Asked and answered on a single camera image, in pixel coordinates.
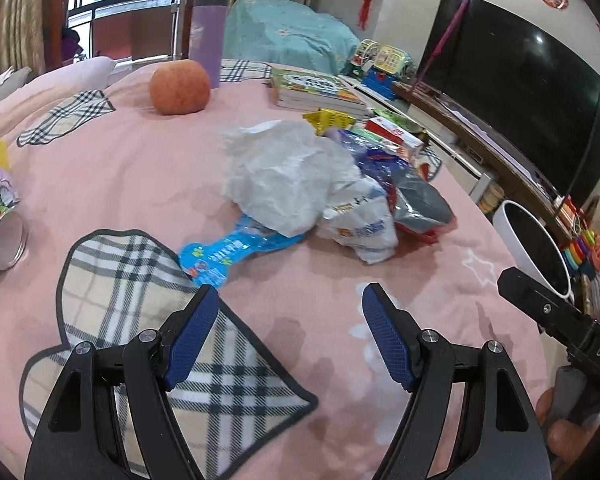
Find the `person's right hand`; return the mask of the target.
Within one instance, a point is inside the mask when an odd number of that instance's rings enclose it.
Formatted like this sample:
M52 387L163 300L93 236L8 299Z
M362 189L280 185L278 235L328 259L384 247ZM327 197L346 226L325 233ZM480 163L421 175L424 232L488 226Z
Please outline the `person's right hand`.
M547 389L536 404L535 414L541 426L544 426L547 420L554 390L554 387ZM594 432L593 428L583 428L569 420L558 419L548 427L548 448L565 463L572 464L580 457Z

